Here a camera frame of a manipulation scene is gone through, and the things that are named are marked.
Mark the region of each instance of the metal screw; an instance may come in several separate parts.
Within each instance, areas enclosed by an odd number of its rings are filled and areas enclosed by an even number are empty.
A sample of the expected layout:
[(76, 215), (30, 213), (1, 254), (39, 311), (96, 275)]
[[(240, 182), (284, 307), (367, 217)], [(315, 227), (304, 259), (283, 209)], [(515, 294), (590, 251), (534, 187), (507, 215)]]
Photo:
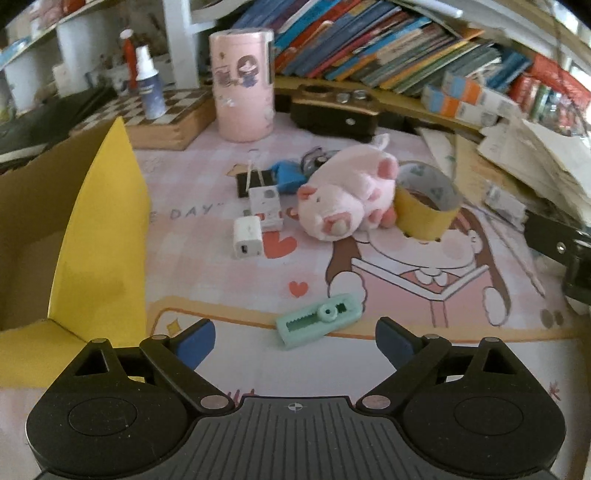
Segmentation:
[(221, 395), (208, 395), (201, 399), (201, 406), (208, 410), (220, 410), (226, 407), (230, 401)]
[(347, 103), (350, 98), (351, 98), (351, 95), (349, 93), (337, 93), (336, 94), (336, 101), (338, 103)]
[(361, 403), (365, 408), (369, 408), (370, 410), (383, 410), (390, 406), (389, 398), (383, 395), (368, 395)]

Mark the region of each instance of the yellow cardboard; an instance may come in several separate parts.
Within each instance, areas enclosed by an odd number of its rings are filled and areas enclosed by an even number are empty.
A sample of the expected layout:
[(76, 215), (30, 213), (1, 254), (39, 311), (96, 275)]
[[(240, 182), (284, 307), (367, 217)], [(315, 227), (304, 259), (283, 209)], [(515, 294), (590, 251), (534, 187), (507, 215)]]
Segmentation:
[(149, 209), (121, 119), (0, 176), (0, 388), (49, 386), (92, 338), (145, 337)]

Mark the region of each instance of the red bottle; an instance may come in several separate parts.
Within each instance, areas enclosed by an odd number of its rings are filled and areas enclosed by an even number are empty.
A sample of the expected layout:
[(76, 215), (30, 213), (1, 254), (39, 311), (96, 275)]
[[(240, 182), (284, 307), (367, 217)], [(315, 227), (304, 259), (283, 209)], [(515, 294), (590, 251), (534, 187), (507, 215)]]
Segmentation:
[(127, 66), (129, 68), (130, 90), (135, 90), (138, 86), (138, 82), (136, 80), (138, 76), (137, 59), (135, 57), (135, 47), (131, 41), (133, 34), (134, 31), (128, 28), (127, 30), (123, 30), (120, 35), (121, 40), (123, 40), (123, 55), (125, 56), (125, 61), (127, 62)]

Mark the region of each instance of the white pillar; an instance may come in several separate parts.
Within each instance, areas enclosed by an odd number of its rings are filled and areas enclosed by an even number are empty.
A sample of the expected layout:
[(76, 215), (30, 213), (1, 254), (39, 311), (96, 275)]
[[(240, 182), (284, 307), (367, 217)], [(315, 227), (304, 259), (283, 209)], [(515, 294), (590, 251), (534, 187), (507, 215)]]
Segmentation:
[(190, 0), (163, 0), (163, 4), (176, 87), (198, 88), (198, 39), (192, 33)]

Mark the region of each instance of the white power adapter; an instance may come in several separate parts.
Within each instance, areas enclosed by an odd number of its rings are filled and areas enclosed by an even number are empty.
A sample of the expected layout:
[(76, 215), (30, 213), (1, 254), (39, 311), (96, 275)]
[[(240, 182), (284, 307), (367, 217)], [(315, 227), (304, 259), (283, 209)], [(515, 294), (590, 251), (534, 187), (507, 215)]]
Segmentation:
[(234, 221), (234, 254), (236, 258), (262, 255), (261, 220), (257, 216), (240, 217)]

